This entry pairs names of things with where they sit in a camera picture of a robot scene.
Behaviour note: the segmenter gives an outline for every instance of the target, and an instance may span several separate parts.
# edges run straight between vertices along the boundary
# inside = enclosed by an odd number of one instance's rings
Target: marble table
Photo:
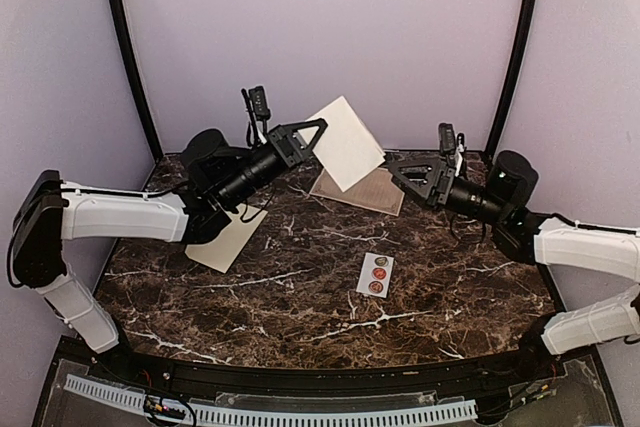
[[[133,347],[247,367],[406,366],[515,349],[553,311],[538,269],[478,243],[477,223],[457,221],[458,241],[443,211],[406,198],[394,217],[309,196],[320,171],[308,163],[274,183],[266,219],[226,274],[189,260],[184,245],[121,240],[97,298]],[[484,175],[473,154],[469,171]],[[170,155],[148,189],[183,178]],[[387,299],[355,292],[366,252],[395,258]]]

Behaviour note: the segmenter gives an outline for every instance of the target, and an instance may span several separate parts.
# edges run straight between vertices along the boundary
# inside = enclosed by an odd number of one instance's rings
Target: round sticker
[[[382,280],[387,276],[387,271],[380,267],[376,267],[373,269],[373,276],[378,280]]]
[[[371,282],[369,284],[369,290],[371,292],[373,292],[374,294],[379,294],[380,292],[382,292],[384,290],[384,287],[383,287],[382,283],[378,282],[377,280],[374,280],[373,282]]]

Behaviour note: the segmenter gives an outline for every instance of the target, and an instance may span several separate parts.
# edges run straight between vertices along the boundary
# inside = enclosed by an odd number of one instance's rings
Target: beige board
[[[384,162],[384,150],[364,125],[347,99],[340,97],[308,120],[324,119],[327,130],[313,149],[314,155],[344,192]],[[300,131],[310,142],[317,128]]]
[[[240,220],[244,207],[240,206],[238,209],[241,213],[229,214],[231,223],[220,232],[218,237],[208,244],[188,245],[185,250],[187,257],[223,274],[229,270],[233,261],[236,260],[242,248],[249,242],[267,215],[267,211],[263,210],[255,219],[245,224]],[[258,210],[256,207],[249,206],[245,218],[251,218]]]
[[[327,171],[323,170],[309,193],[396,216],[404,199],[404,192],[393,184],[391,174],[383,168],[374,170],[346,192],[342,192]]]

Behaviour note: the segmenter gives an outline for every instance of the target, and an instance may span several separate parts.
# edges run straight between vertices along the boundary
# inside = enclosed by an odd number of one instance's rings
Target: black cable
[[[251,217],[249,217],[248,219],[245,219],[244,216],[247,215],[247,211],[249,210],[249,204],[245,203],[244,204],[244,212],[242,212],[242,215],[240,216],[240,222],[242,222],[243,224],[248,224],[249,222],[251,222],[252,220],[254,220],[256,217],[258,217],[258,215],[260,215],[262,213],[262,211],[264,209],[267,208],[267,206],[271,203],[271,201],[273,200],[273,197],[276,195],[276,187],[275,185],[272,187],[271,189],[271,195],[269,196],[269,198],[267,199],[267,201],[262,205],[262,207],[260,207],[260,210],[258,210],[258,212],[256,212],[255,214],[253,214]]]
[[[557,212],[554,212],[553,214],[549,215],[549,217],[555,217],[556,219],[564,222],[565,224],[571,226],[571,227],[575,227],[577,229],[583,229],[583,230],[601,230],[603,232],[613,232],[615,234],[628,234],[628,235],[636,235],[636,231],[635,230],[631,230],[631,229],[622,229],[619,227],[606,227],[606,226],[602,226],[602,225],[592,225],[592,224],[583,224],[581,222],[575,222],[571,219],[568,219],[567,217],[565,217],[562,214],[559,214]]]
[[[251,122],[247,122],[247,133],[245,135],[245,141],[247,142],[247,147],[253,147],[253,141],[251,140]]]
[[[260,142],[260,136],[258,135],[258,121],[256,120],[256,113],[253,110],[253,105],[251,104],[251,98],[247,92],[247,89],[242,89],[240,91],[242,93],[242,97],[244,98],[245,106],[247,107],[247,113],[249,114],[249,125],[251,127],[251,131],[253,133],[253,141],[251,141],[247,136],[247,144],[249,147],[256,147]]]
[[[507,400],[505,400],[504,402],[502,402],[501,404],[496,405],[495,407],[482,412],[482,415],[487,415],[490,412],[495,412],[496,410],[501,409],[502,407],[506,406],[506,405],[510,405],[511,402],[513,402],[515,399],[517,399],[518,397],[520,397],[523,393],[525,393],[532,385],[534,385],[536,382],[538,382],[538,380],[533,380],[531,382],[529,382],[528,384],[526,384],[524,387],[522,387],[520,390],[518,390],[518,392],[516,392],[515,394],[513,394],[511,397],[509,397]]]
[[[149,402],[152,402],[151,398],[148,395],[145,396],[145,400],[148,400]],[[163,400],[164,399],[162,397],[160,397],[158,399],[158,405],[164,406],[164,404],[162,402]],[[178,420],[178,419],[176,419],[176,422],[169,422],[168,420],[159,419],[157,414],[153,410],[150,410],[148,412],[148,414],[151,416],[152,420],[149,420],[149,417],[146,417],[146,415],[145,415],[145,417],[147,419],[147,422],[149,422],[150,424],[153,424],[153,425],[155,425],[157,427],[176,427],[176,426],[178,426],[178,425],[180,425],[182,423],[182,420]]]
[[[178,396],[176,394],[172,394],[171,392],[167,392],[166,390],[158,389],[157,387],[151,387],[149,385],[139,384],[138,382],[133,382],[131,380],[124,379],[124,378],[120,377],[119,375],[114,374],[109,367],[107,367],[102,361],[100,361],[100,359],[96,359],[96,360],[102,366],[102,368],[107,371],[107,373],[109,375],[115,377],[116,379],[118,379],[123,384],[132,385],[134,387],[138,387],[138,388],[144,390],[145,395],[147,395],[147,396],[149,395],[147,393],[147,391],[155,392],[156,394],[160,395],[161,398],[162,397],[166,397],[168,399],[180,402],[180,404],[182,404],[182,406],[185,407],[187,409],[187,411],[189,412],[189,414],[191,415],[191,427],[197,427],[198,426],[198,419],[196,418],[196,413],[193,410],[193,407],[191,407],[187,401],[182,400],[182,398],[180,396]]]
[[[455,221],[456,217],[458,217],[458,214],[453,214],[451,216],[451,219],[449,219],[449,233],[451,234],[451,237],[453,237],[457,242],[462,242],[460,238],[456,235],[456,233],[453,231],[453,222]]]
[[[503,417],[503,416],[513,412],[514,410],[518,410],[521,407],[524,407],[525,405],[527,405],[527,404],[522,402],[522,400],[521,400],[519,403],[517,403],[516,405],[514,405],[510,409],[503,410],[502,412],[494,412],[494,413],[491,413],[491,414],[482,414],[482,415],[484,415],[485,417]]]
[[[162,146],[160,145],[158,132],[156,131],[153,123],[153,117],[151,116],[151,110],[149,109],[149,103],[147,102],[144,87],[142,85],[142,79],[138,70],[138,63],[136,61],[133,44],[131,42],[129,27],[127,25],[124,2],[123,0],[109,0],[109,6],[111,7],[113,26],[120,46],[122,63],[124,64],[133,101],[135,103],[136,110],[138,111],[138,118],[142,124],[142,130],[144,131],[153,159],[156,162],[159,162],[164,157],[164,153],[162,151]]]
[[[13,287],[14,289],[19,289],[20,287],[24,286],[24,284],[22,282],[16,282],[15,280],[13,280],[13,266],[11,259],[11,255],[13,253],[13,244],[15,243],[15,241],[16,235],[14,232],[14,234],[11,236],[11,240],[9,240],[9,247],[7,248],[7,280],[9,281],[9,285],[11,287]]]
[[[183,182],[177,183],[176,185],[174,185],[169,189],[166,189],[160,192],[148,192],[146,193],[146,196],[150,199],[155,199],[156,197],[162,197],[163,195],[175,194],[178,190],[180,190],[182,187],[186,187],[187,185],[189,185],[189,181],[185,180]]]
[[[512,375],[515,372],[515,369],[509,370],[492,370],[492,369],[477,369],[476,372],[480,374],[491,374],[491,375]]]
[[[484,222],[482,223],[482,234],[480,235],[480,240],[478,241],[478,244],[481,244],[484,242],[484,239],[487,238],[487,224],[485,224]]]

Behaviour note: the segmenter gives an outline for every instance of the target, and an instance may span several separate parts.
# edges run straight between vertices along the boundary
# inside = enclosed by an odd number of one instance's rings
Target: purple wall
[[[501,148],[540,173],[531,207],[640,226],[640,0],[538,0]],[[626,289],[568,267],[554,276],[570,308]],[[640,346],[601,347],[625,418],[640,425]]]
[[[107,0],[0,0],[0,12],[4,258],[13,216],[43,169],[84,184],[137,188],[152,161]],[[75,241],[66,259],[94,285],[110,245]],[[0,424],[24,427],[66,329],[28,289],[3,280],[0,297]]]
[[[244,143],[239,91],[263,83],[276,122],[345,95],[386,147],[484,146],[520,0],[126,0],[160,137],[205,126]]]

